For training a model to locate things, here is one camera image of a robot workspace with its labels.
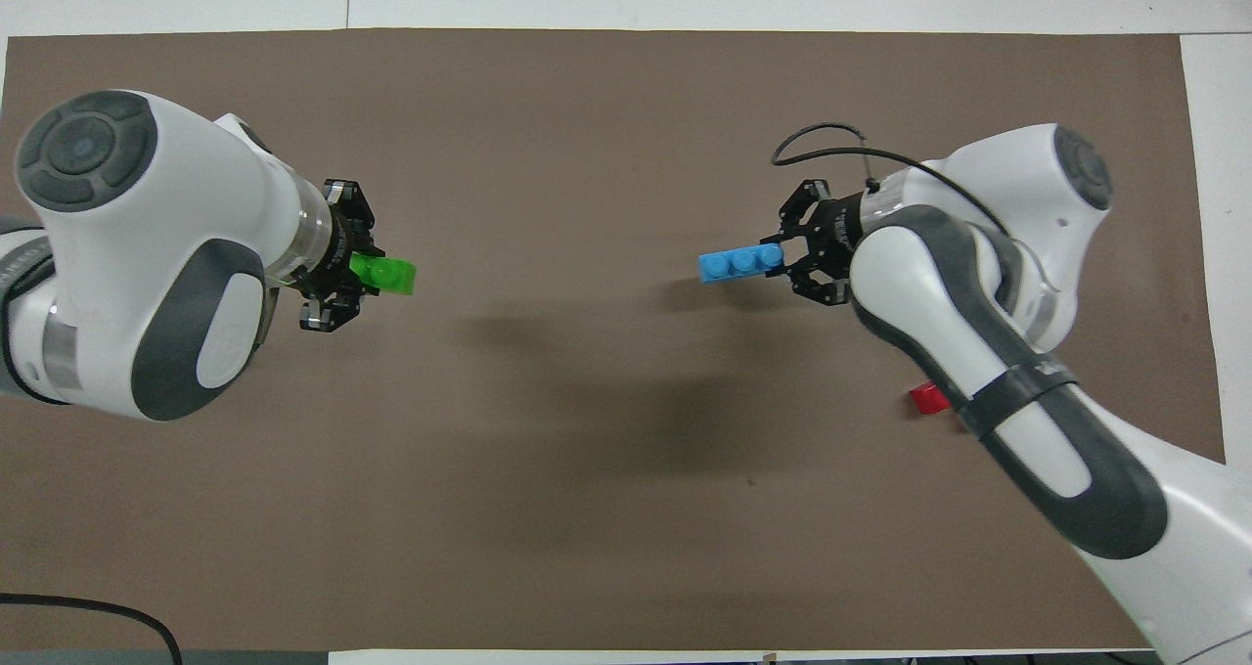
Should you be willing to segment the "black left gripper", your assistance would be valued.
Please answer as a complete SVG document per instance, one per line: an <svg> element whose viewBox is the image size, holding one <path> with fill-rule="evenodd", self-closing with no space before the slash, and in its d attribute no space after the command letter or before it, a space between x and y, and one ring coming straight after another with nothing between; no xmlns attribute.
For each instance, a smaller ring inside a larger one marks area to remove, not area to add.
<svg viewBox="0 0 1252 665"><path fill-rule="evenodd" d="M331 208L331 240L313 268L313 291L302 291L300 331L336 332L361 313L366 296L379 296L376 287L361 286L351 268L353 253L379 254L373 238L376 215L358 182L326 182Z"/></svg>

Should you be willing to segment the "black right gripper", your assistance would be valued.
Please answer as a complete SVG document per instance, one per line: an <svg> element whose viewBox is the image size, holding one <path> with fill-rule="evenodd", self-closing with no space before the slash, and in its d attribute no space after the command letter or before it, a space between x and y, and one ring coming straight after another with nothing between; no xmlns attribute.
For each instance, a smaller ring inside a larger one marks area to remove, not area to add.
<svg viewBox="0 0 1252 665"><path fill-rule="evenodd" d="M828 180L803 180L780 205L780 242L805 239L818 255L788 264L793 293L824 307L848 304L851 258L863 235L861 197L831 199Z"/></svg>

